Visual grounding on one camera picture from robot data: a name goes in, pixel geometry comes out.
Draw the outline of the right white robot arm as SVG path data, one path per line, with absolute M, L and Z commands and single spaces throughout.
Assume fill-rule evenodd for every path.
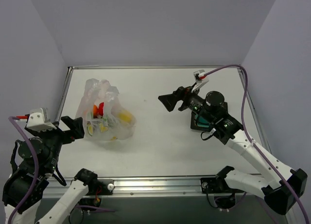
M 218 91 L 209 92 L 201 98 L 191 87 L 179 87 L 172 94 L 158 99 L 171 112 L 178 101 L 179 111 L 189 109 L 208 124 L 209 138 L 215 137 L 249 162 L 261 176 L 243 173 L 226 166 L 216 175 L 216 187 L 221 191 L 242 190 L 265 201 L 269 208 L 285 215 L 305 191 L 307 174 L 302 169 L 294 170 L 275 158 L 251 138 L 244 127 L 227 110 L 224 96 Z

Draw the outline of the red fake apple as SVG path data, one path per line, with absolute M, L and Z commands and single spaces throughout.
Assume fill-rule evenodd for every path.
M 104 115 L 104 102 L 99 103 L 98 105 L 98 116 Z

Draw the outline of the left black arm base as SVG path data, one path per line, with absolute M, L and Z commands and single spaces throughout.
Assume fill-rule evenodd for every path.
M 88 185 L 87 195 L 112 195 L 114 190 L 114 180 L 94 179 Z

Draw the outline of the translucent printed plastic bag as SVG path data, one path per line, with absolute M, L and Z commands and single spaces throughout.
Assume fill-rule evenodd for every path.
M 136 118 L 133 124 L 127 124 L 118 118 L 125 108 L 119 100 L 119 90 L 108 80 L 88 79 L 84 94 L 76 112 L 76 118 L 83 118 L 85 137 L 92 141 L 124 140 L 135 132 Z M 93 106 L 104 102 L 104 115 L 93 118 Z

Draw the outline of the orange fake persimmon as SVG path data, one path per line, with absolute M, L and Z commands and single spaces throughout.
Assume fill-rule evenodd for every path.
M 93 106 L 93 118 L 97 118 L 98 116 L 98 107 L 96 105 Z

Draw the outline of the yellow fake lemon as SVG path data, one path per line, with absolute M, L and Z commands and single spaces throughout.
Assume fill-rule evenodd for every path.
M 118 118 L 127 124 L 133 124 L 135 122 L 135 117 L 126 109 L 118 113 Z

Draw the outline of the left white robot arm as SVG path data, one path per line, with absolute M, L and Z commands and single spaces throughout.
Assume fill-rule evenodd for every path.
M 58 122 L 50 122 L 38 112 L 9 117 L 22 140 L 16 140 L 11 156 L 12 174 L 4 184 L 2 201 L 6 223 L 34 224 L 36 212 L 47 188 L 50 177 L 65 185 L 59 173 L 58 159 L 61 148 L 85 135 L 83 119 L 68 116 L 61 121 L 68 127 L 63 131 Z M 80 169 L 69 188 L 39 224 L 61 224 L 79 201 L 87 194 L 94 194 L 99 187 L 98 176 L 87 169 Z

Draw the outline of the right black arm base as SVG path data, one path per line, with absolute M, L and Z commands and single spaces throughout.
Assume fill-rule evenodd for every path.
M 216 177 L 200 178 L 201 190 L 203 194 L 214 193 L 244 193 L 242 190 L 230 188 L 224 179 Z

